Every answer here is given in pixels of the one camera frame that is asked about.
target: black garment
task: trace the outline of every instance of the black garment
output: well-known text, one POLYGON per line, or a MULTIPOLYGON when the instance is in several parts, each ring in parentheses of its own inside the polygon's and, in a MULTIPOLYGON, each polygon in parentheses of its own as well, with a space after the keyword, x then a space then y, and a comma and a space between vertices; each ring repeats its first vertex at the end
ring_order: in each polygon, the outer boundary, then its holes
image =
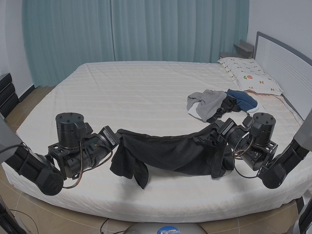
POLYGON ((236 98, 230 95, 227 95, 226 98, 221 103, 221 107, 218 108, 213 117, 207 120, 208 123, 215 122, 218 118, 221 118, 222 115, 229 112, 240 112, 241 108, 237 104, 236 98))
POLYGON ((181 136, 150 136, 119 129, 120 144, 112 158, 110 170, 131 179, 145 188, 149 171, 145 164, 190 175, 222 176, 233 170, 231 149, 218 142, 213 123, 197 133, 181 136))

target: white bed sheet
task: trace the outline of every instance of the white bed sheet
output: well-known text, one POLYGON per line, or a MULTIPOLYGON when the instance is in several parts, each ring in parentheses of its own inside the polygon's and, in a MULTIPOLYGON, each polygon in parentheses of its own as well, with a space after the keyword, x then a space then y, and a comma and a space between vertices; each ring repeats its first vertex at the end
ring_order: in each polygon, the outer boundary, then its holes
MULTIPOLYGON (((29 114, 18 134, 35 153, 46 154, 57 142, 55 116, 61 112, 84 115, 95 132, 109 125, 149 135, 184 135, 207 123, 187 113, 187 96, 205 89, 236 89, 220 64, 187 62, 104 62, 81 65, 56 86, 29 114)), ((273 95, 252 94, 276 118, 272 140, 281 153, 299 128, 293 114, 273 95)), ((242 123, 243 111, 228 113, 242 123)), ((38 199, 71 210, 138 222, 201 222, 232 218, 277 208, 301 197, 312 185, 311 155, 274 190, 260 179, 245 179, 235 171, 225 177, 189 176, 149 167, 142 190, 134 179, 118 177, 110 162, 83 174, 80 184, 46 196, 24 177, 3 164, 11 184, 38 199)), ((243 161, 239 171, 253 172, 243 161)))

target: bed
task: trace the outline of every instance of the bed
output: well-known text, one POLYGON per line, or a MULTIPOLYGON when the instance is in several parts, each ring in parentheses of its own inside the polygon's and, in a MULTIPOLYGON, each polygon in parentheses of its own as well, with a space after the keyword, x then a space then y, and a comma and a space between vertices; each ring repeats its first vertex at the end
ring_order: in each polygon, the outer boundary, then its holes
MULTIPOLYGON (((276 118, 272 140, 279 144, 277 154, 290 142, 312 107, 309 83, 312 61, 302 59, 291 50, 269 36, 257 35, 254 57, 279 82, 289 103, 282 96, 252 94, 276 118), (298 98, 295 85, 300 86, 300 95, 308 102, 298 98)), ((208 123, 187 114, 187 96, 205 89, 226 91, 228 88, 236 89, 220 64, 87 63, 78 67, 36 106, 17 133, 35 153, 46 154, 47 146, 57 142, 55 116, 61 112, 78 112, 95 132, 109 125, 113 131, 123 128, 158 136, 189 134, 208 123)), ((239 124, 246 113, 231 112, 222 119, 228 117, 239 124)), ((236 165, 246 176, 255 174, 243 161, 236 165)), ((245 179, 235 171, 212 179, 153 167, 148 167, 149 182, 142 190, 134 179, 118 177, 109 167, 107 163, 83 174, 79 186, 73 189, 46 196, 3 164, 9 182, 33 197, 78 212, 136 222, 202 222, 266 211, 301 197, 312 185, 310 154, 274 190, 264 187, 260 179, 245 179)), ((69 179, 65 181, 66 186, 72 183, 69 179)))

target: wall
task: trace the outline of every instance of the wall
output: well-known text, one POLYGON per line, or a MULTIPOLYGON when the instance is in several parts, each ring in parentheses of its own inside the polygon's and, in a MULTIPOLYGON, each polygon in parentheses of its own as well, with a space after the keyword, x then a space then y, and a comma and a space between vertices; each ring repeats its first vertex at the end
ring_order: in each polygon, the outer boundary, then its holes
POLYGON ((10 72, 20 97, 33 85, 21 24, 23 0, 0 0, 0 74, 10 72))
POLYGON ((311 15, 312 0, 250 0, 247 42, 260 31, 312 59, 311 15))

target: curtain fold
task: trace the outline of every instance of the curtain fold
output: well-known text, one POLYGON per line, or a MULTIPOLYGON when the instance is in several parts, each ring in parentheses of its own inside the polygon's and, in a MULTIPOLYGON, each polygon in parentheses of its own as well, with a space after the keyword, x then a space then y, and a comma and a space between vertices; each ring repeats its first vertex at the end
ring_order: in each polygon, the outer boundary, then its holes
POLYGON ((23 0, 35 86, 86 62, 216 62, 246 40, 249 0, 23 0))
POLYGON ((35 86, 55 85, 86 62, 114 61, 110 0, 23 0, 35 86))

